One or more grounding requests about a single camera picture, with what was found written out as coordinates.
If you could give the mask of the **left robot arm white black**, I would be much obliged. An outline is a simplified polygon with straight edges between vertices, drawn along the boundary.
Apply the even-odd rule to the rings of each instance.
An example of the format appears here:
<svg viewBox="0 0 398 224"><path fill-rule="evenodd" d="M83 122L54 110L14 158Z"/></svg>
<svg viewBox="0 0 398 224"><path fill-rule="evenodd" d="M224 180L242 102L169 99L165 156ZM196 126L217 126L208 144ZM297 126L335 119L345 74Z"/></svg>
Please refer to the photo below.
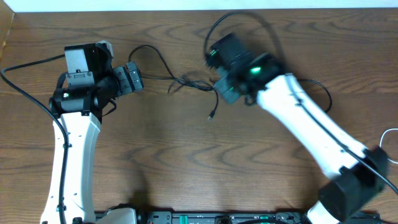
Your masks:
<svg viewBox="0 0 398 224"><path fill-rule="evenodd" d="M55 117L55 153L41 223L138 222L136 209L128 205L100 215L93 204L93 165L103 109L144 87L134 62L113 67L113 58L113 48L105 40L65 47L67 71L49 100Z"/></svg>

